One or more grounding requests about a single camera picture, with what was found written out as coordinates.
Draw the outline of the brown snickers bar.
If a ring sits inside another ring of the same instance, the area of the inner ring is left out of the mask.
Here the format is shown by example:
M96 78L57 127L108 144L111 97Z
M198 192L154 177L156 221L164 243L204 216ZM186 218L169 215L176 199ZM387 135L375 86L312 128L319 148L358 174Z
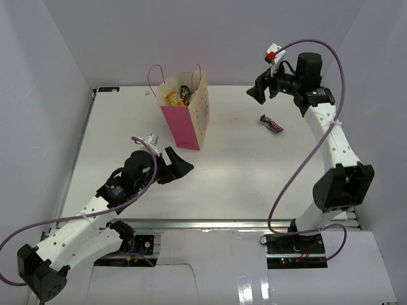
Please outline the brown snickers bar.
M278 125L276 122L274 122L271 118L269 118L265 114L260 117L259 121L264 127L266 127L273 133L278 134L284 131L283 127Z

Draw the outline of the pink paper gift bag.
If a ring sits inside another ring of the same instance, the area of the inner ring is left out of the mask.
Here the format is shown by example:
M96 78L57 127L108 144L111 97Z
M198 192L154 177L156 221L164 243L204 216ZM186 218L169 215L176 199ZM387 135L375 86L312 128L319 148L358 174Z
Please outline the pink paper gift bag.
M191 91L188 105L175 107L165 98L170 92L178 92L187 86ZM209 93L207 73L197 64L196 69L178 72L167 78L156 89L151 89L156 104L163 113L176 146L182 149L199 151L202 149L209 122Z

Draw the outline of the yellow M&M packet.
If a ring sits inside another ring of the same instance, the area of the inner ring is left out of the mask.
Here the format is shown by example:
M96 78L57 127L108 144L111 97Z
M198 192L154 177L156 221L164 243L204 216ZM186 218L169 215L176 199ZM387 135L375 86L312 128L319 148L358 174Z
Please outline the yellow M&M packet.
M176 91L172 91L172 92L168 93L165 98L172 106L175 106L175 107L184 107L185 106L181 96Z

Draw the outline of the purple candy packet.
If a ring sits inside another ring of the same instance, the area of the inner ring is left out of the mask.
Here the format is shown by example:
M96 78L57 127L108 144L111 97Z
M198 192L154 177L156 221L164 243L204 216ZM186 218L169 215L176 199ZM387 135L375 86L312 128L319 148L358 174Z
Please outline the purple candy packet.
M189 99L191 97L191 91L187 86L180 87L180 98L184 105L188 105Z

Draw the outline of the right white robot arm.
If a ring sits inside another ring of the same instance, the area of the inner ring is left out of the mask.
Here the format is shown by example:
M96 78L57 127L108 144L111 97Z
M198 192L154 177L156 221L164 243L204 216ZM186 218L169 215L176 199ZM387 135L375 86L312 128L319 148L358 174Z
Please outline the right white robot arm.
M300 254L310 246L308 235L316 234L334 217L363 202L375 171L352 150L336 119L339 109L333 94L321 85L322 57L318 53L300 53L296 68L289 73L285 72L284 53L270 52L266 61L270 68L257 77L247 94L259 104L265 103L266 91L271 98L279 93L292 96L314 134L324 162L324 175L312 189L312 203L288 230L292 233L287 237L288 248Z

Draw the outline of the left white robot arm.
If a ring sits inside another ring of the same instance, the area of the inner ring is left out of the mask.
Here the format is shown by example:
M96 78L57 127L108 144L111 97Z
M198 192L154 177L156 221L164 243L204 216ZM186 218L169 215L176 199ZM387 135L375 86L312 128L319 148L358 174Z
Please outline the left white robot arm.
M79 219L66 222L37 245L25 244L18 250L18 273L41 302L56 297L66 286L68 273L85 261L136 253L135 231L117 220L123 204L136 198L150 182L167 184L194 169L171 147L165 151L169 165L161 154L134 151L97 190Z

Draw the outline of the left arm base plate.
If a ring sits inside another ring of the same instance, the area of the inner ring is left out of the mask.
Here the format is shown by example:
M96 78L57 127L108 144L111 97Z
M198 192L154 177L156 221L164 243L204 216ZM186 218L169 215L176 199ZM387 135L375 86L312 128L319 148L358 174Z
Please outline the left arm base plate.
M152 255L154 244L155 237L153 235L135 235L129 240L123 241L120 251L123 253Z

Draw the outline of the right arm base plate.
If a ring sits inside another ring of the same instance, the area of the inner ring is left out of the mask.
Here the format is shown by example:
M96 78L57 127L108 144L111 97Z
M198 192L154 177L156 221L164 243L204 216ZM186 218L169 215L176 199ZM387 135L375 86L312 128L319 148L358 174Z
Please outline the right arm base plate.
M313 236L268 234L265 236L265 245L268 254L325 254L321 234Z

